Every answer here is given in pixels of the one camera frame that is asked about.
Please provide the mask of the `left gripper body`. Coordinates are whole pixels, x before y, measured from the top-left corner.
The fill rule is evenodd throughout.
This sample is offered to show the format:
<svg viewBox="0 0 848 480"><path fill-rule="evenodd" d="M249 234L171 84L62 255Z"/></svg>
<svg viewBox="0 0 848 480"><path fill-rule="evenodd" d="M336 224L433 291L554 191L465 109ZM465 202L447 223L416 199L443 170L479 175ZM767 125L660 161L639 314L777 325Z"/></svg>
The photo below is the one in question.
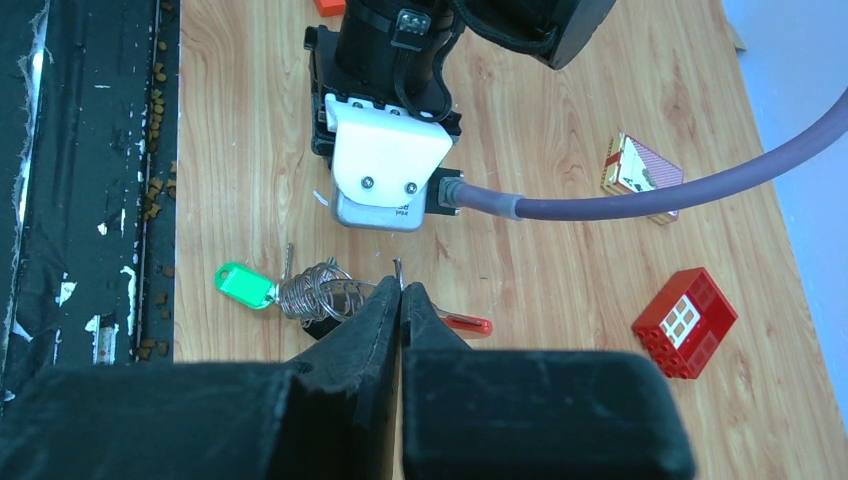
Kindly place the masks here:
<svg viewBox="0 0 848 480"><path fill-rule="evenodd" d="M442 163L461 130L454 112L439 121L423 107L415 118L392 92L379 99L343 71L335 53L340 34L309 27L313 109L312 150L335 174L430 174Z"/></svg>

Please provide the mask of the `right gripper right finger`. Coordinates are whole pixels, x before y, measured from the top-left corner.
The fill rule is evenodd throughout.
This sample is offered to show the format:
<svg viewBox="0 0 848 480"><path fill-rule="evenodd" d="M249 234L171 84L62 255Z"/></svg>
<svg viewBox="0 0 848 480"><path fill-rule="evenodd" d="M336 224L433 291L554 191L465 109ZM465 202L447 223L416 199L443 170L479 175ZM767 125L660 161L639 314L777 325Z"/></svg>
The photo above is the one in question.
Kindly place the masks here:
<svg viewBox="0 0 848 480"><path fill-rule="evenodd" d="M477 350L413 283L400 304L408 479L692 479L665 377L622 351Z"/></svg>

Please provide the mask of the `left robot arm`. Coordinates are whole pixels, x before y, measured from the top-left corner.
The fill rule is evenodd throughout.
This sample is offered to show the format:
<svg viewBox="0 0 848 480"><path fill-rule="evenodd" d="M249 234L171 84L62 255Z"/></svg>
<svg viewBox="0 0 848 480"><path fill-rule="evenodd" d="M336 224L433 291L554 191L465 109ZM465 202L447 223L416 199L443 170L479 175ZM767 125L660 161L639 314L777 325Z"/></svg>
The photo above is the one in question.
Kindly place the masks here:
<svg viewBox="0 0 848 480"><path fill-rule="evenodd" d="M341 25L309 26L313 154L331 159L324 98L334 94L405 108L413 118L461 134L460 113L443 69L460 36L471 30L552 70L570 63L606 19L611 1L349 1Z"/></svg>

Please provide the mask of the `green tag key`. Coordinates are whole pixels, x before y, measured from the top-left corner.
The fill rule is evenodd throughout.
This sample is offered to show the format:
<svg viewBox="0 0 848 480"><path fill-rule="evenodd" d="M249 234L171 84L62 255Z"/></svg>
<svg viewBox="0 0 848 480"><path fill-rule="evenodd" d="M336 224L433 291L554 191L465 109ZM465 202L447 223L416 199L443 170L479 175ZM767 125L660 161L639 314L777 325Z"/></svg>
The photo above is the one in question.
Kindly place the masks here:
<svg viewBox="0 0 848 480"><path fill-rule="evenodd" d="M220 266L214 284L220 293L254 310L267 308L274 301L275 283L243 264L228 262Z"/></svg>

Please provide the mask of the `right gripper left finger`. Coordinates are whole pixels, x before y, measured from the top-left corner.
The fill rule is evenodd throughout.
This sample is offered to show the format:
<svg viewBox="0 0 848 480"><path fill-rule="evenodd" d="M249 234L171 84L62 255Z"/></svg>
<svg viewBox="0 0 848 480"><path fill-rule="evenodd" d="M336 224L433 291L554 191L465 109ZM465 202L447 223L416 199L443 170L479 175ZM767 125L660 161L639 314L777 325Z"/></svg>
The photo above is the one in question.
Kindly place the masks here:
<svg viewBox="0 0 848 480"><path fill-rule="evenodd" d="M54 367L1 423L5 479L387 479L401 290L284 363Z"/></svg>

